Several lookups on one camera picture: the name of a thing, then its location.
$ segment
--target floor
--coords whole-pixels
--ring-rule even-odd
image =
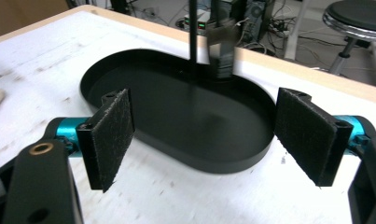
[[[97,0],[100,7],[110,7],[109,0]],[[322,14],[325,8],[336,0],[313,1],[307,10],[302,25],[299,29],[299,41],[294,63],[308,67],[328,69],[336,55],[342,51],[346,42],[345,36],[328,28],[322,22]],[[211,0],[198,0],[198,8],[208,9]],[[277,20],[288,21],[298,16],[301,1],[276,0],[273,8],[273,16]],[[137,0],[131,3],[132,16],[174,27],[175,23],[188,14],[187,0]],[[255,50],[274,52],[275,57],[284,58],[285,38],[275,34],[265,34]],[[376,86],[376,65],[369,49],[356,47],[351,52],[351,58],[342,70],[342,76]]]

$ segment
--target black oval tray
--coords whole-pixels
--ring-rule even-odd
[[[93,65],[80,83],[96,111],[101,97],[130,88],[135,137],[196,169],[234,173],[260,161],[273,138],[275,104],[255,83],[208,78],[209,65],[149,49],[126,50]]]

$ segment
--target black stool seat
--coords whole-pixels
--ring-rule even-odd
[[[326,12],[335,20],[376,31],[376,1],[341,1],[331,4]]]

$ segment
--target white table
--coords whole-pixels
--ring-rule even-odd
[[[125,49],[187,58],[187,40],[181,31],[97,7],[80,7],[0,37],[0,88],[7,94],[0,104],[0,166],[39,139],[53,118],[91,116],[79,91],[91,65]],[[204,63],[201,37],[199,42]],[[375,88],[247,50],[236,64],[237,75],[274,99],[281,86],[304,91],[328,113],[364,116],[376,127]],[[358,158],[344,156],[334,187],[320,189],[285,153],[273,139],[254,167],[212,175],[134,139],[106,194],[90,190],[82,159],[70,162],[87,223],[351,222],[347,190]]]

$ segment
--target brass screw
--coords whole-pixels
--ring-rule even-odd
[[[30,154],[33,156],[45,154],[53,149],[53,144],[51,143],[41,143],[30,148]]]

